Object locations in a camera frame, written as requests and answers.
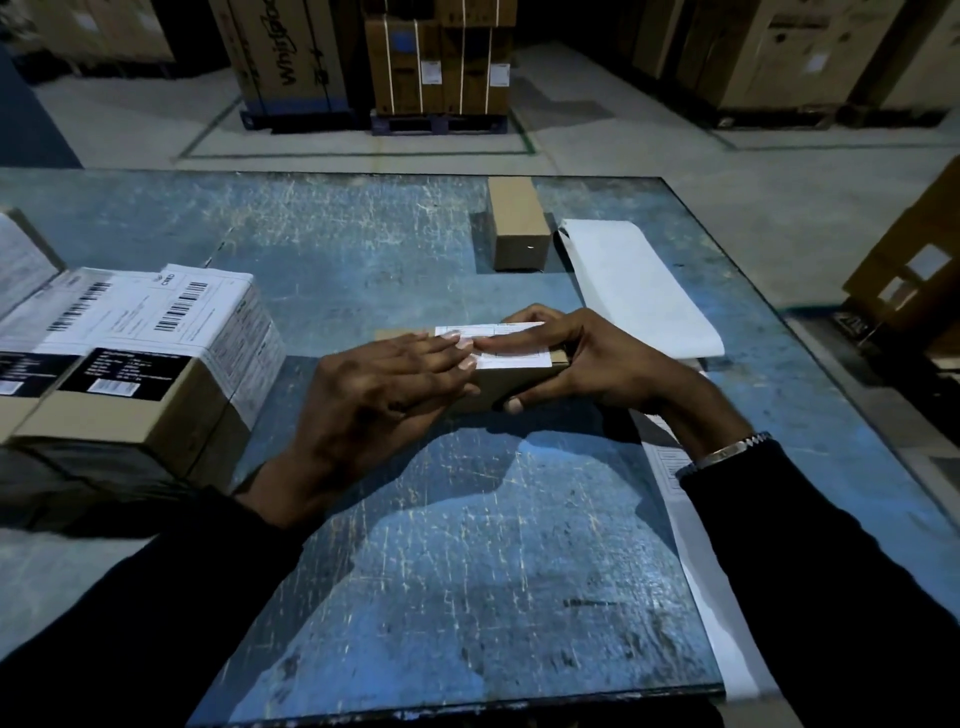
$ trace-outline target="white paper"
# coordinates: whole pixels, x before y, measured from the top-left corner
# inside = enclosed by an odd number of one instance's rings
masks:
[[[57,275],[57,266],[0,212],[0,319]]]
[[[420,80],[423,85],[443,85],[444,72],[439,61],[420,62]]]
[[[950,262],[949,255],[935,245],[924,245],[923,249],[913,256],[907,267],[924,280],[930,280],[940,269]]]
[[[465,339],[474,339],[478,336],[503,336],[508,333],[523,331],[527,328],[538,327],[541,322],[530,324],[486,324],[481,326],[465,327],[437,327],[435,336],[443,336],[451,331],[458,331]],[[477,352],[477,369],[549,369],[553,366],[550,351],[544,349],[529,354],[493,354]]]
[[[648,418],[638,412],[631,412],[631,415],[641,437],[644,429],[650,426],[644,421],[653,421],[673,437],[661,418]],[[670,448],[644,441],[643,449],[663,496],[680,563],[720,668],[727,699],[754,700],[779,694],[780,688],[756,647],[700,516],[676,478],[676,472],[688,465],[690,458],[679,446]]]
[[[510,86],[509,63],[490,64],[490,86],[491,88],[507,88]]]
[[[589,308],[675,359],[724,354],[720,334],[636,225],[563,220],[560,233]]]
[[[827,66],[830,53],[814,53],[804,66],[804,73],[820,73]]]

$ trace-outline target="stacked boxes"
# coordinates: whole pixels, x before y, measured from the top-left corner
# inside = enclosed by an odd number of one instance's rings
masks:
[[[365,3],[377,112],[506,114],[516,7],[516,0]]]

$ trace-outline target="black sleeve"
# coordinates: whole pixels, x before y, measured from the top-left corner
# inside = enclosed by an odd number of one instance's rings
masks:
[[[299,558],[298,541],[203,492],[0,663],[0,724],[182,726]]]
[[[683,487],[756,646],[804,725],[839,725],[841,716],[855,716],[857,725],[900,724],[898,716],[909,718],[904,725],[934,725],[939,720],[921,716],[953,714],[956,619],[780,445],[705,468]]]

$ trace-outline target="hand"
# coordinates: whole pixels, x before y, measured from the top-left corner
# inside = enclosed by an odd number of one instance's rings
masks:
[[[535,303],[504,323],[542,326],[506,336],[478,337],[483,352],[529,353],[566,345],[570,366],[509,400],[504,409],[563,397],[592,397],[601,404],[659,414],[694,460],[731,445],[753,429],[705,376],[638,341],[599,314],[581,308],[563,314]]]
[[[317,365],[294,440],[238,496],[280,527],[316,523],[352,483],[421,438],[460,397],[479,394],[472,344],[407,334]]]

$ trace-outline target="pallet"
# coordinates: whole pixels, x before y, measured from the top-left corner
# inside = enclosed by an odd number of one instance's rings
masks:
[[[949,109],[873,109],[847,104],[837,121],[851,129],[933,129],[940,126]]]
[[[380,116],[375,110],[370,113],[370,125],[373,136],[507,133],[509,126],[506,116]]]

